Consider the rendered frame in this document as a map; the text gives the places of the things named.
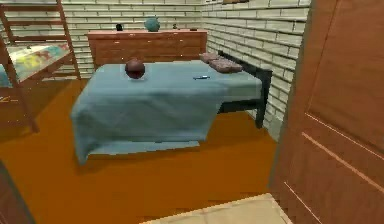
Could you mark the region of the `bed with blue blanket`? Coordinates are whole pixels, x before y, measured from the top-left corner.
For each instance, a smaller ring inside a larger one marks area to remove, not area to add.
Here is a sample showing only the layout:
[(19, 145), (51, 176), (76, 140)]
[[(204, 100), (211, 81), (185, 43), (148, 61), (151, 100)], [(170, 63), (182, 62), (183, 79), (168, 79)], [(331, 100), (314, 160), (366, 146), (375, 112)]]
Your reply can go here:
[[(272, 72), (224, 52), (243, 67), (223, 74), (201, 60), (145, 65), (140, 79), (123, 64), (99, 67), (71, 111), (75, 155), (129, 154), (197, 146), (220, 113), (255, 109), (263, 126)], [(197, 76), (210, 76), (194, 80)]]

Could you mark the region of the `brown checked pillow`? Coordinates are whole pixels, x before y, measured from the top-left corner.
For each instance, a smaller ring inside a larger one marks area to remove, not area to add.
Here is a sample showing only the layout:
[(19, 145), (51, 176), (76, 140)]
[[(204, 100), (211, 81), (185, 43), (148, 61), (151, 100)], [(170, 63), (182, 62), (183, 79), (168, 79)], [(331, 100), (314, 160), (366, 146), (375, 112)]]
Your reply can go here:
[(206, 64), (208, 64), (212, 60), (217, 60), (220, 58), (221, 58), (221, 56), (218, 54), (215, 54), (215, 53), (205, 52), (205, 53), (200, 54), (200, 60)]
[(220, 73), (237, 73), (243, 70), (241, 65), (227, 59), (212, 60), (209, 66)]

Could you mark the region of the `dark red ball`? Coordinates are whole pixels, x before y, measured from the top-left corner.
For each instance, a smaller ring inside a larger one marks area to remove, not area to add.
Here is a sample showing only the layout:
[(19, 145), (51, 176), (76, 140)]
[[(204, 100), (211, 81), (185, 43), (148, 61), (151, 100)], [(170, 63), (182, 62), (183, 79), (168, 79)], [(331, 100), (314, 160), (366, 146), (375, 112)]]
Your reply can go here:
[(139, 59), (131, 59), (125, 64), (125, 72), (132, 79), (140, 79), (145, 74), (145, 65)]

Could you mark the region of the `reddish wooden chest of drawers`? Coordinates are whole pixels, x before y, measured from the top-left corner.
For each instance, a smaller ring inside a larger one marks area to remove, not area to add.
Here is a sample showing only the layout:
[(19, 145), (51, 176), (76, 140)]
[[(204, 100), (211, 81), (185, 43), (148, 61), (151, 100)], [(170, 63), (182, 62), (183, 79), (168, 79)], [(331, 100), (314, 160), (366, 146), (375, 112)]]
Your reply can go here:
[(94, 66), (98, 68), (104, 64), (124, 64), (133, 58), (143, 62), (197, 60), (206, 52), (207, 31), (91, 31), (87, 38)]

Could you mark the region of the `teal round vase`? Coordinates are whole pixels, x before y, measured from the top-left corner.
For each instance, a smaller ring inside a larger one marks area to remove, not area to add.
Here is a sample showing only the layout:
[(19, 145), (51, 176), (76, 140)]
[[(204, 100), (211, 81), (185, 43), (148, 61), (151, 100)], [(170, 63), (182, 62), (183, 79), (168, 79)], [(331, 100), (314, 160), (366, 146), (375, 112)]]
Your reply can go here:
[(144, 22), (144, 27), (149, 31), (149, 32), (158, 32), (160, 29), (160, 22), (157, 17), (151, 17), (148, 18)]

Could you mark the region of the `brown wooden room door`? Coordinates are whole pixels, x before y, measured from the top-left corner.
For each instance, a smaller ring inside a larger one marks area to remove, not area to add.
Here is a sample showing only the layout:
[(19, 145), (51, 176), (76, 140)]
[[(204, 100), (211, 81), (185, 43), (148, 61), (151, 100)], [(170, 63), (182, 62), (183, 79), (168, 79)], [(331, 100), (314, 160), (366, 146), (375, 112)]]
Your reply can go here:
[(270, 191), (293, 224), (384, 224), (384, 0), (312, 0)]

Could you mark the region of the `wooden bunk bed colourful mattress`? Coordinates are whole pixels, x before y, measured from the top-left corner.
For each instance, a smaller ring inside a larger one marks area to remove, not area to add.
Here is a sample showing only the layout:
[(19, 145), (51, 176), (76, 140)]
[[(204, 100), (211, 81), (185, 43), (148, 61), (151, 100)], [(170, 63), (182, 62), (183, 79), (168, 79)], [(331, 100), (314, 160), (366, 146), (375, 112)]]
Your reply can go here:
[[(0, 41), (0, 90), (13, 91), (33, 132), (39, 128), (25, 89), (44, 78), (81, 79), (61, 0), (54, 3), (0, 3), (0, 21), (10, 42)], [(60, 35), (15, 36), (16, 26), (61, 26)]]

